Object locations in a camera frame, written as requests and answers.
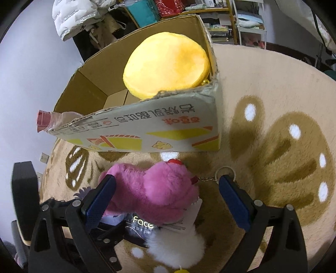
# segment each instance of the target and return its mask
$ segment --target white puffer jacket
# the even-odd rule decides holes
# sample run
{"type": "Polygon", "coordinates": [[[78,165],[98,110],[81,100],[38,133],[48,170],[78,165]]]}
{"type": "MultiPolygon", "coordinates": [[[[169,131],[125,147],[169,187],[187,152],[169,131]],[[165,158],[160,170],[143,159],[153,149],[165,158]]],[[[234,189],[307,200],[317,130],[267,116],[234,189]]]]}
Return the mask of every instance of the white puffer jacket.
{"type": "Polygon", "coordinates": [[[63,41],[72,38],[87,26],[103,20],[116,0],[55,0],[52,7],[57,34],[63,41]]]}

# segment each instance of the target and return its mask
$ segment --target pink stuffed animal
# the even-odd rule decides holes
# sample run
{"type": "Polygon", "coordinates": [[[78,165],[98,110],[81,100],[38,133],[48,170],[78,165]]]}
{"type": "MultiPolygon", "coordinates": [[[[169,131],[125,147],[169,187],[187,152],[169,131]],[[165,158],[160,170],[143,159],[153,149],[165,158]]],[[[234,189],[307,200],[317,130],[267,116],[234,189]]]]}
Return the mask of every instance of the pink stuffed animal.
{"type": "Polygon", "coordinates": [[[114,164],[99,182],[111,174],[117,187],[104,215],[137,213],[160,226],[180,220],[183,212],[198,199],[197,177],[177,159],[159,162],[147,170],[131,164],[114,164]]]}

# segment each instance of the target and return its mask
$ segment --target yellow plush toy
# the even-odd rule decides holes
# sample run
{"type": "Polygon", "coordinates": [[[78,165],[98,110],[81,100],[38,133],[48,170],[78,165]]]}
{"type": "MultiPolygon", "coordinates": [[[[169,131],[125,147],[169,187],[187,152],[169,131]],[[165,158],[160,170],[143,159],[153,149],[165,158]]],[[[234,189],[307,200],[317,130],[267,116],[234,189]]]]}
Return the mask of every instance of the yellow plush toy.
{"type": "Polygon", "coordinates": [[[189,273],[189,271],[186,271],[184,269],[180,269],[180,270],[175,271],[174,273],[189,273]]]}
{"type": "Polygon", "coordinates": [[[131,54],[123,80],[127,89],[144,100],[159,91],[188,89],[209,75],[209,59],[194,40],[161,32],[145,39],[131,54]]]}

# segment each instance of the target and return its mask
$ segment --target beige rug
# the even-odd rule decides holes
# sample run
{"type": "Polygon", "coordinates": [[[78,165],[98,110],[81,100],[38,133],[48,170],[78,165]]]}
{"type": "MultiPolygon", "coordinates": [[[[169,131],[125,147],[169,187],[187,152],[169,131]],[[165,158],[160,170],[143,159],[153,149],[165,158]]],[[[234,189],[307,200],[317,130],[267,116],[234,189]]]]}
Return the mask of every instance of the beige rug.
{"type": "MultiPolygon", "coordinates": [[[[288,56],[260,49],[214,46],[223,85],[223,134],[218,152],[113,153],[88,152],[57,140],[41,200],[71,200],[81,187],[95,187],[99,174],[114,162],[148,168],[178,158],[201,177],[232,166],[237,182],[252,198],[268,205],[291,203],[298,213],[312,268],[332,242],[336,226],[336,82],[288,56]]],[[[236,227],[213,181],[199,182],[203,204],[197,232],[206,239],[204,258],[190,273],[217,273],[240,242],[236,227]]],[[[261,261],[267,230],[251,268],[261,261]]],[[[128,242],[117,246],[121,273],[167,273],[173,269],[153,261],[145,249],[135,258],[128,242]]]]}

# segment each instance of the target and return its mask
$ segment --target white fluffy toy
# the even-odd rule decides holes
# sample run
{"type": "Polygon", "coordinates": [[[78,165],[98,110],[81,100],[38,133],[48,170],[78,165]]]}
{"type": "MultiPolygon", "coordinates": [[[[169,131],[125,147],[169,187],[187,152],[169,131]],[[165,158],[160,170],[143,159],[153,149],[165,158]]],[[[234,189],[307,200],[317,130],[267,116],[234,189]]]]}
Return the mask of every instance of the white fluffy toy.
{"type": "Polygon", "coordinates": [[[147,252],[154,259],[174,269],[190,268],[204,255],[205,241],[196,233],[195,226],[188,233],[178,233],[161,228],[147,240],[147,252]]]}

